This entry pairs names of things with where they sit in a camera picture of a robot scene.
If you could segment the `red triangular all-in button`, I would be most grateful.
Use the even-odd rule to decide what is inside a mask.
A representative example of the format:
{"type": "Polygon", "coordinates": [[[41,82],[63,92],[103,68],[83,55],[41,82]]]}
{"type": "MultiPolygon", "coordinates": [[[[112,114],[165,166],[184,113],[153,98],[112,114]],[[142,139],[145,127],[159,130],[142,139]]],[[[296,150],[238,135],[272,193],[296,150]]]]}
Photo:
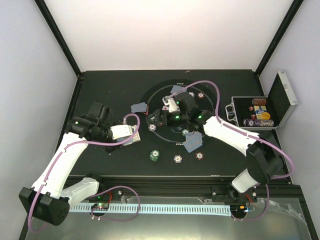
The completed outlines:
{"type": "Polygon", "coordinates": [[[146,111],[145,111],[145,112],[143,112],[143,114],[145,114],[146,116],[148,116],[148,115],[149,115],[149,106],[147,106],[147,107],[146,107],[146,111]]]}

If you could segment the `green chips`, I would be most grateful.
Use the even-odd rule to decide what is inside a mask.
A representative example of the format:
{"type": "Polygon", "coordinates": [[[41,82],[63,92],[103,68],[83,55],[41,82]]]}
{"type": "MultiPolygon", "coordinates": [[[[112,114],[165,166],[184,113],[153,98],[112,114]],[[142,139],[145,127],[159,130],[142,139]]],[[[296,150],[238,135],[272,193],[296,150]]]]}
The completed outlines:
{"type": "Polygon", "coordinates": [[[181,133],[182,133],[183,136],[185,136],[187,133],[189,133],[189,130],[188,129],[183,129],[181,133]]]}

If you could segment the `dealt cards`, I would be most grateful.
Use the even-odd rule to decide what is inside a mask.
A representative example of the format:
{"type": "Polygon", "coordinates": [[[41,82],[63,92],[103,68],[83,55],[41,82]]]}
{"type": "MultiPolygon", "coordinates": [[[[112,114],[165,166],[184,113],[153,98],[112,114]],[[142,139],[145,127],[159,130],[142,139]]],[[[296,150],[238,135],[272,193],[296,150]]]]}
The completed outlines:
{"type": "Polygon", "coordinates": [[[183,90],[184,87],[183,86],[179,86],[179,85],[174,85],[170,91],[171,94],[174,94],[176,92],[179,92],[180,90],[183,90]]]}
{"type": "Polygon", "coordinates": [[[148,105],[145,102],[133,104],[131,108],[132,113],[146,113],[148,105]]]}
{"type": "Polygon", "coordinates": [[[185,147],[188,153],[193,152],[194,150],[200,148],[203,145],[202,134],[198,131],[187,132],[185,134],[185,141],[183,146],[185,147]]]}

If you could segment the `blue-backed playing card deck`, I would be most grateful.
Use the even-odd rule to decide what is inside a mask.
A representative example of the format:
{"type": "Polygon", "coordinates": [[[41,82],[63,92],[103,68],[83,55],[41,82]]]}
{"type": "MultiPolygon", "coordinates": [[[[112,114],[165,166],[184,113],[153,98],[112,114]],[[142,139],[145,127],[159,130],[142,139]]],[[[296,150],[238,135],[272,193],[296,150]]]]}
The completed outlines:
{"type": "MultiPolygon", "coordinates": [[[[133,125],[133,126],[128,125],[129,133],[126,133],[125,136],[118,138],[116,141],[117,142],[122,142],[122,141],[127,140],[135,132],[136,128],[137,128],[136,125],[133,125]]],[[[140,142],[140,141],[141,141],[141,138],[140,138],[139,133],[137,132],[130,140],[126,141],[122,145],[123,146],[128,146],[128,145],[131,145],[133,143],[140,142]]]]}

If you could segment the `red chips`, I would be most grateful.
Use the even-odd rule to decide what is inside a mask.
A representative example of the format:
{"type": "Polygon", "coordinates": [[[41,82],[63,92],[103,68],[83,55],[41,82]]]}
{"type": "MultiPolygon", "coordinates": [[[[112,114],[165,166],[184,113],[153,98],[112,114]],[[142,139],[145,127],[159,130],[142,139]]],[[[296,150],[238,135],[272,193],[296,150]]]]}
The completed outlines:
{"type": "Polygon", "coordinates": [[[205,95],[204,95],[202,92],[199,92],[199,93],[197,94],[197,97],[198,97],[199,99],[203,99],[203,98],[205,97],[205,95]]]}

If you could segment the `green chip stack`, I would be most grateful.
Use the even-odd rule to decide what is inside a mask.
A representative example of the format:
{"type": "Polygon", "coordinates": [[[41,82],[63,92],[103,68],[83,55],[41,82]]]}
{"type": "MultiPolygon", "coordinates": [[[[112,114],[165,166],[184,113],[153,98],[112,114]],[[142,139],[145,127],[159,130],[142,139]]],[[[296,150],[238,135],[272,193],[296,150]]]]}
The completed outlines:
{"type": "Polygon", "coordinates": [[[149,158],[151,161],[156,162],[160,157],[160,152],[158,150],[152,150],[149,154],[149,158]]]}

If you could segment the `red chip stack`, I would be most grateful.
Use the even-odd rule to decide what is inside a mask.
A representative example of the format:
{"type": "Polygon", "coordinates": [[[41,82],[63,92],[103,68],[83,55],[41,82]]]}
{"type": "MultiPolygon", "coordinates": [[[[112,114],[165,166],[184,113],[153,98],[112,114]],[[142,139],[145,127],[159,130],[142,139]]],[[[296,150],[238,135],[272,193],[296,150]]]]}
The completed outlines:
{"type": "Polygon", "coordinates": [[[204,154],[202,152],[197,152],[195,154],[195,157],[197,160],[203,160],[204,159],[204,154]]]}

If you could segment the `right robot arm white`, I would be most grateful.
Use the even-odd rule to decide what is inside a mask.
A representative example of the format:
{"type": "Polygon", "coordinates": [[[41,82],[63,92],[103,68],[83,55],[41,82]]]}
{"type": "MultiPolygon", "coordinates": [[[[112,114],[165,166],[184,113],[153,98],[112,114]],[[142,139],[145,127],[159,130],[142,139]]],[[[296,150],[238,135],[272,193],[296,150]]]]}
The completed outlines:
{"type": "Polygon", "coordinates": [[[187,126],[190,130],[183,131],[183,146],[189,153],[202,146],[203,136],[218,139],[242,153],[247,164],[227,189],[228,198],[234,202],[240,201],[250,188],[267,184],[283,166],[281,156],[284,152],[270,142],[273,135],[261,136],[241,129],[208,110],[192,114],[158,109],[148,116],[147,121],[156,127],[187,126]]]}

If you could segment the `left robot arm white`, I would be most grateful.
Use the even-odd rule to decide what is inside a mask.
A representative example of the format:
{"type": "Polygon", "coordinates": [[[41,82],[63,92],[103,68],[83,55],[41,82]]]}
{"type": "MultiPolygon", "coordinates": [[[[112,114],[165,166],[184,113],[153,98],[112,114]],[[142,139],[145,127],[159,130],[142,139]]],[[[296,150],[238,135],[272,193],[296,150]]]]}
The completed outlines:
{"type": "Polygon", "coordinates": [[[141,122],[135,126],[124,118],[120,125],[106,124],[101,117],[74,117],[65,129],[60,146],[42,175],[30,188],[22,188],[19,199],[27,211],[27,226],[33,231],[32,220],[37,218],[54,226],[60,225],[69,210],[81,201],[94,197],[103,199],[106,185],[93,177],[85,177],[71,187],[64,188],[78,158],[88,145],[118,147],[138,135],[141,122]]]}

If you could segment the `round black poker mat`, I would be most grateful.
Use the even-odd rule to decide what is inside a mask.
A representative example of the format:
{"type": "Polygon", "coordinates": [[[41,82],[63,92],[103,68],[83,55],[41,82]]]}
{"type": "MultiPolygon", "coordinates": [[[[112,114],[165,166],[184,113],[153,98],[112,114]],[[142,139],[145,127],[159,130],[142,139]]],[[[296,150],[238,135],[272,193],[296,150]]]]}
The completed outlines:
{"type": "MultiPolygon", "coordinates": [[[[156,130],[150,131],[147,117],[154,111],[162,110],[163,101],[162,98],[171,95],[170,91],[174,85],[186,87],[192,82],[186,79],[171,79],[156,84],[151,87],[144,96],[142,102],[145,102],[149,106],[148,115],[141,118],[139,133],[145,136],[150,142],[158,145],[161,148],[167,149],[168,151],[185,151],[183,142],[186,140],[185,135],[182,135],[183,129],[188,129],[189,132],[200,132],[188,123],[180,126],[157,126],[156,130]]],[[[208,110],[214,112],[217,103],[217,92],[216,89],[208,83],[198,83],[186,90],[187,93],[194,93],[194,100],[200,110],[208,110]],[[203,93],[204,98],[199,99],[198,93],[203,93]]]]}

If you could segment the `left controller circuit board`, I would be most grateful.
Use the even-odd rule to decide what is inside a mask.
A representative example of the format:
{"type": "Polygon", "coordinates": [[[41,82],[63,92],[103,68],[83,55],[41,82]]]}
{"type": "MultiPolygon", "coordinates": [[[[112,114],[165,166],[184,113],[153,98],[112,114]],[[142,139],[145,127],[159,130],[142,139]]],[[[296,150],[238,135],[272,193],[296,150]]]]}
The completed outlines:
{"type": "Polygon", "coordinates": [[[109,203],[95,203],[91,206],[93,211],[107,211],[109,209],[109,203]]]}

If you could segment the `controller circuit board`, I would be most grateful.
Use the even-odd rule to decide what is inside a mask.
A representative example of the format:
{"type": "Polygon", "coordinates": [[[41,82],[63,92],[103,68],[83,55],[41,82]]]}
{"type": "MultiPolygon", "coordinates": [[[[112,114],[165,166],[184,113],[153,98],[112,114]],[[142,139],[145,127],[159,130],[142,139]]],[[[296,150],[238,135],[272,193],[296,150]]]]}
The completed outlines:
{"type": "Polygon", "coordinates": [[[254,205],[231,205],[230,211],[232,213],[240,214],[240,213],[247,213],[251,211],[255,211],[256,207],[254,205]]]}
{"type": "Polygon", "coordinates": [[[93,211],[107,211],[109,209],[109,203],[95,203],[91,206],[93,211]]]}

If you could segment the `purple chips row in case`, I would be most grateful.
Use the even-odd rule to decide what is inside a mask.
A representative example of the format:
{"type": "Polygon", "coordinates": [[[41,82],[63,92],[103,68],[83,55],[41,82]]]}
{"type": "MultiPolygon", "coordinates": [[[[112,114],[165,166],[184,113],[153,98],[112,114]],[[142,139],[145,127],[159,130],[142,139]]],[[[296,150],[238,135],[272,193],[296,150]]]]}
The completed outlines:
{"type": "Polygon", "coordinates": [[[245,127],[273,127],[274,121],[272,119],[249,119],[242,121],[245,127]]]}

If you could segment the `aluminium poker case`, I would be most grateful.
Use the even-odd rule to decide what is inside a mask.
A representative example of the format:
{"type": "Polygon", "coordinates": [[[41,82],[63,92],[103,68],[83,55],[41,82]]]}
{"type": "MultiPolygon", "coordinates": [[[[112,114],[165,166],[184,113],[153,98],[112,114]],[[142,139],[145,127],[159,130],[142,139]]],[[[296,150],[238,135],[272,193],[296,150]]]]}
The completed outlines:
{"type": "Polygon", "coordinates": [[[267,96],[233,96],[225,112],[239,128],[275,130],[287,123],[298,104],[287,74],[278,71],[267,96]]]}

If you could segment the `right controller circuit board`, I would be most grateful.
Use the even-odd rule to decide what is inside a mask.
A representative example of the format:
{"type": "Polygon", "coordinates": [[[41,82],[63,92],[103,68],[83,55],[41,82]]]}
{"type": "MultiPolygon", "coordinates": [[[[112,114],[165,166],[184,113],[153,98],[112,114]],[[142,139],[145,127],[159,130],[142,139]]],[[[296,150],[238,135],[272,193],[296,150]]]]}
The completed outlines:
{"type": "Polygon", "coordinates": [[[255,211],[256,207],[254,205],[231,205],[230,211],[232,213],[240,214],[240,213],[247,213],[251,211],[255,211]]]}

